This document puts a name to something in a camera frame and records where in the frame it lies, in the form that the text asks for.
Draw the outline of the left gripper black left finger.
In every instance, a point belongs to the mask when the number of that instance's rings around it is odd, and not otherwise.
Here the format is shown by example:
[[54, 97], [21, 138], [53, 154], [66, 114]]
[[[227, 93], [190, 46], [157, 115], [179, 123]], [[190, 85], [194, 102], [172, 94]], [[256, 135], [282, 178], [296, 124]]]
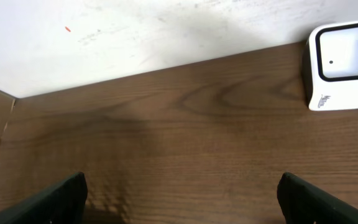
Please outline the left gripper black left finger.
[[77, 172], [0, 211], [0, 224], [81, 223], [87, 195], [85, 175]]

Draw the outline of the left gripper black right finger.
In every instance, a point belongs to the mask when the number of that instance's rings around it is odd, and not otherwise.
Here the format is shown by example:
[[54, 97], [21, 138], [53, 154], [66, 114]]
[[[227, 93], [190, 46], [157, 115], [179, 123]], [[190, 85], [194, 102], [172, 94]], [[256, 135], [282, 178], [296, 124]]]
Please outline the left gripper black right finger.
[[287, 224], [358, 224], [358, 209], [290, 172], [278, 183], [277, 199]]

